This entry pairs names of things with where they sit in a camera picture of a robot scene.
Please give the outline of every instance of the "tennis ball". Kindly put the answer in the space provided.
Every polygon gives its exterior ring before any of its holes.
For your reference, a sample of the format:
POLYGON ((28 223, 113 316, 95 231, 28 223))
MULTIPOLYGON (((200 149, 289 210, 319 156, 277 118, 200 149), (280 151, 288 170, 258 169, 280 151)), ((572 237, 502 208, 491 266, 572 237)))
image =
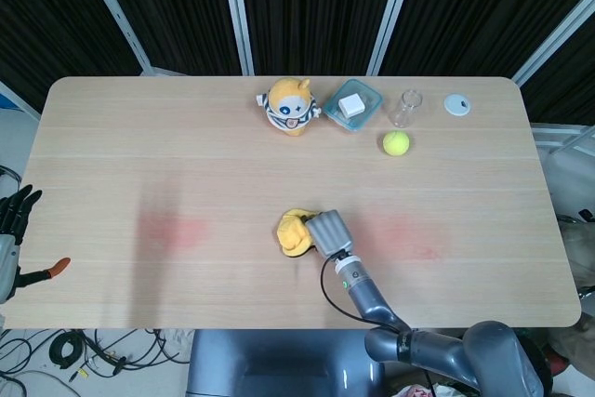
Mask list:
POLYGON ((409 137, 401 130, 393 130, 382 139, 382 147, 388 155, 403 155, 409 149, 409 137))

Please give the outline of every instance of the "wood grain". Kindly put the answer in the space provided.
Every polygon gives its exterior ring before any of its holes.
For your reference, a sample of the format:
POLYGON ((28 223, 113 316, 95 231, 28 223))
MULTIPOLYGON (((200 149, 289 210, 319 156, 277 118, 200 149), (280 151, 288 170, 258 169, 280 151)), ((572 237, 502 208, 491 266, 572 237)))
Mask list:
MULTIPOLYGON (((313 77, 324 102, 347 78, 313 77)), ((353 327, 318 287, 322 259, 273 237, 299 206, 336 208, 412 326, 575 322, 579 304, 519 89, 503 78, 361 78, 424 103, 410 152, 384 112, 356 134, 326 118, 290 138, 255 96, 272 77, 65 78, 50 90, 25 182, 44 190, 7 327, 353 327), (472 102, 465 117, 442 106, 472 102)), ((334 274, 327 283, 352 309, 334 274)))

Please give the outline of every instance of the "floor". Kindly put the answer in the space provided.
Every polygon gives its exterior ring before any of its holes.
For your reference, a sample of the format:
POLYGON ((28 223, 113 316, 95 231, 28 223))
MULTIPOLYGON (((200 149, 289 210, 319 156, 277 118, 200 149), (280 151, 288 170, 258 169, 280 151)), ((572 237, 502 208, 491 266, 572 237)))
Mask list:
MULTIPOLYGON (((37 123, 24 113, 0 109, 0 165, 9 166, 20 174, 24 172, 36 128, 37 123)), ((595 172, 595 158, 576 156, 565 152, 556 154, 554 157, 548 157, 547 151, 540 150, 539 153, 556 211, 578 217, 577 211, 583 207, 595 210, 595 181, 592 178, 592 173, 595 172)), ((0 196, 11 194, 15 190, 16 184, 12 179, 0 178, 0 196)), ((590 307, 590 311, 595 311, 595 304, 592 302, 588 304, 588 307, 590 307)), ((27 338, 33 336, 31 344, 35 347, 45 337, 52 334, 52 331, 37 335, 35 332, 15 330, 0 341, 0 370, 6 371, 18 364, 26 356, 24 347, 5 356, 17 344, 11 342, 11 344, 7 345, 6 343, 9 340, 17 337, 27 338)), ((101 345, 109 344, 126 332, 116 330, 99 331, 101 345)), ((92 336, 92 331, 87 331, 87 333, 92 336)), ((171 343, 168 344, 170 346, 167 349, 168 354, 173 355, 179 351, 179 357, 176 358, 180 360, 187 359, 191 343, 188 334, 181 335, 172 332, 168 335, 171 336, 168 337, 168 339, 171 339, 171 343)), ((116 356, 126 355, 128 358, 138 358, 151 346, 153 340, 153 335, 139 330, 121 343, 116 344, 113 347, 114 354, 116 356)), ((33 355, 31 361, 23 369, 21 376, 13 376, 21 379, 26 384, 30 396, 182 396, 186 389, 188 366, 173 363, 160 364, 134 372, 124 371, 120 375, 111 378, 96 377, 92 374, 89 377, 77 375, 69 383, 74 367, 60 370, 58 366, 51 363, 48 358, 48 345, 49 342, 33 355), (59 378, 67 386, 47 374, 59 378)), ((96 361, 94 367, 97 367, 101 373, 108 375, 112 370, 102 361, 96 361)), ((555 378, 554 390, 574 397, 588 397, 595 395, 595 381, 570 367, 555 378)), ((21 391, 17 386, 5 385, 3 380, 0 380, 0 397, 18 397, 21 395, 21 391)))

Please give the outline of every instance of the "glass cup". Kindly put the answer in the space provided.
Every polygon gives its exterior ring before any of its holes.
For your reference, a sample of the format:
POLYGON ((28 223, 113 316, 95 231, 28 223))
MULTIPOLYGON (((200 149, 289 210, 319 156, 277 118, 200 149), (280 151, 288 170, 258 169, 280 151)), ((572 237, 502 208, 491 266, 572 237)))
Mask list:
POLYGON ((390 121, 397 127, 408 127, 413 123, 413 114, 421 105, 421 94, 415 90, 405 90, 397 107, 389 113, 390 121))

